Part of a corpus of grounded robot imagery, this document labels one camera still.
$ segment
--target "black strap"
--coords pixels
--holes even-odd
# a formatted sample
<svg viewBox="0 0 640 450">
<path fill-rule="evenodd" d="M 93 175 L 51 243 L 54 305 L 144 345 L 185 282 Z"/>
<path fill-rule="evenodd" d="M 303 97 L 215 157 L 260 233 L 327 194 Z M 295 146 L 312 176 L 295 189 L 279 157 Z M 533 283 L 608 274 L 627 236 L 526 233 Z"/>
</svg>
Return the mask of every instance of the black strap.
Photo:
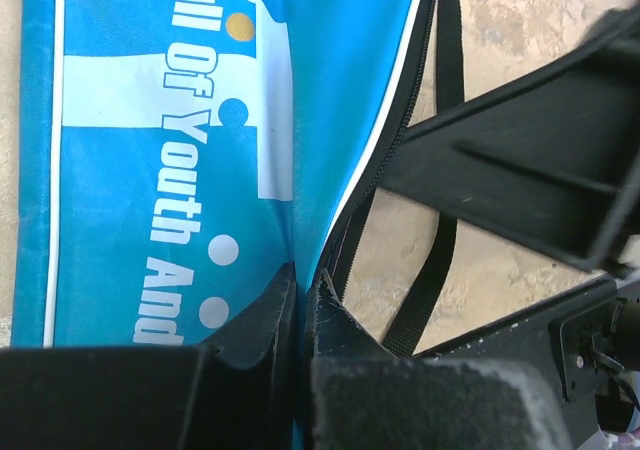
<svg viewBox="0 0 640 450">
<path fill-rule="evenodd" d="M 347 290 L 347 281 L 351 275 L 351 267 L 355 258 L 360 239 L 364 232 L 364 226 L 367 224 L 367 218 L 373 205 L 373 198 L 376 192 L 371 192 L 367 198 L 353 212 L 347 228 L 338 239 L 331 251 L 331 258 L 327 264 L 327 269 L 331 275 L 333 287 L 340 301 L 344 301 L 344 294 Z"/>
<path fill-rule="evenodd" d="M 463 102 L 460 0 L 438 0 L 436 108 L 439 113 Z M 413 355 L 433 313 L 451 267 L 456 227 L 456 219 L 440 214 L 431 252 L 382 340 L 382 345 L 399 357 Z"/>
</svg>

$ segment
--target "blue bag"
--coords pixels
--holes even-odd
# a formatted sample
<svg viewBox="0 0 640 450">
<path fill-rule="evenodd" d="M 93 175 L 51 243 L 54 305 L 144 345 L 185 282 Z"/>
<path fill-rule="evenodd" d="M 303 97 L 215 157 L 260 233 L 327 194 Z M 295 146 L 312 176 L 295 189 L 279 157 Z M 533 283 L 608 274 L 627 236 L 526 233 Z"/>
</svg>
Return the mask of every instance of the blue bag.
<svg viewBox="0 0 640 450">
<path fill-rule="evenodd" d="M 324 248 L 397 144 L 432 0 L 24 0 L 12 344 L 181 345 Z"/>
</svg>

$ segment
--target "white stripe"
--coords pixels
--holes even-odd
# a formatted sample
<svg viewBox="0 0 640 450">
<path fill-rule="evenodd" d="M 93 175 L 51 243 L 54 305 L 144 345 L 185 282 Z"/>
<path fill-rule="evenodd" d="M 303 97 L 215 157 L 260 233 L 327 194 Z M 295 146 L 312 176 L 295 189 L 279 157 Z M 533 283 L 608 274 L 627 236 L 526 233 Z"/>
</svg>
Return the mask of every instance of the white stripe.
<svg viewBox="0 0 640 450">
<path fill-rule="evenodd" d="M 64 1 L 55 0 L 53 31 L 53 105 L 51 119 L 51 169 L 49 209 L 49 269 L 44 307 L 42 345 L 53 346 L 58 260 L 60 254 L 60 146 L 62 137 L 62 88 L 64 70 Z"/>
<path fill-rule="evenodd" d="M 371 130 L 371 135 L 369 135 L 369 140 L 362 151 L 362 155 L 360 156 L 360 160 L 356 165 L 353 174 L 351 175 L 351 179 L 347 184 L 347 187 L 344 190 L 344 194 L 340 199 L 340 203 L 338 204 L 338 208 L 336 209 L 336 213 L 333 215 L 333 221 L 331 222 L 331 227 L 329 227 L 329 231 L 325 236 L 325 243 L 327 238 L 329 238 L 329 234 L 333 229 L 333 226 L 336 224 L 336 220 L 342 213 L 344 206 L 349 200 L 349 197 L 353 193 L 353 190 L 356 187 L 356 184 L 362 177 L 362 173 L 364 172 L 367 163 L 371 159 L 371 155 L 373 154 L 373 150 L 380 139 L 380 134 L 382 133 L 382 128 L 384 127 L 385 122 L 387 121 L 387 117 L 389 115 L 389 109 L 391 108 L 391 102 L 393 101 L 393 97 L 396 94 L 396 90 L 398 88 L 398 82 L 400 81 L 400 74 L 402 73 L 402 67 L 404 66 L 404 61 L 407 57 L 407 51 L 409 48 L 409 40 L 411 39 L 411 32 L 413 31 L 413 26 L 416 21 L 416 15 L 418 13 L 418 7 L 420 5 L 420 0 L 411 0 L 411 5 L 409 7 L 409 12 L 407 14 L 407 19 L 405 20 L 404 30 L 402 31 L 402 37 L 400 38 L 400 45 L 398 46 L 398 53 L 396 54 L 396 61 L 393 65 L 393 69 L 391 70 L 391 77 L 389 78 L 389 84 L 387 86 L 387 90 L 384 94 L 384 98 L 382 99 L 382 104 L 380 105 L 380 111 L 378 112 L 378 116 L 376 117 L 376 121 L 373 124 L 373 129 Z"/>
</svg>

